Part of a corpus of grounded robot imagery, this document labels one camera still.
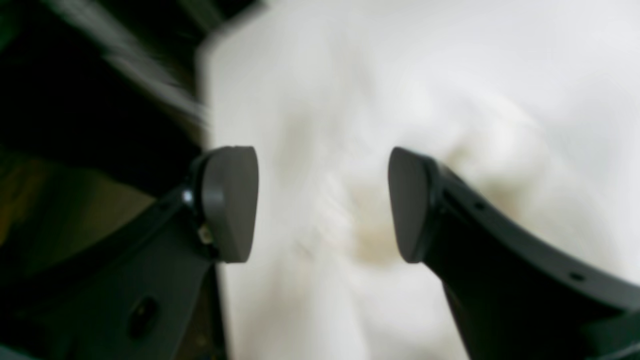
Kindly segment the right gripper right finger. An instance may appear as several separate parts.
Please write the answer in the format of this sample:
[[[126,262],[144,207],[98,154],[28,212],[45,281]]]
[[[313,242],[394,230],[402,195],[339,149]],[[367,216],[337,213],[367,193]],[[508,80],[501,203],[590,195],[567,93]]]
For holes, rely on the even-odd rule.
[[[397,247],[442,283],[471,360],[637,360],[638,285],[537,239],[434,158],[388,162]]]

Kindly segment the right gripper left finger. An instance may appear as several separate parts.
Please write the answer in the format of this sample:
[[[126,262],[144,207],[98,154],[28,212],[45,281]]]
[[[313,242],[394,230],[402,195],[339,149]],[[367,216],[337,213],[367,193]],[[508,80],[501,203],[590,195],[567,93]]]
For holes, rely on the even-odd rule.
[[[1,285],[3,360],[228,360],[218,264],[244,264],[253,146],[195,158],[185,181],[69,259]]]

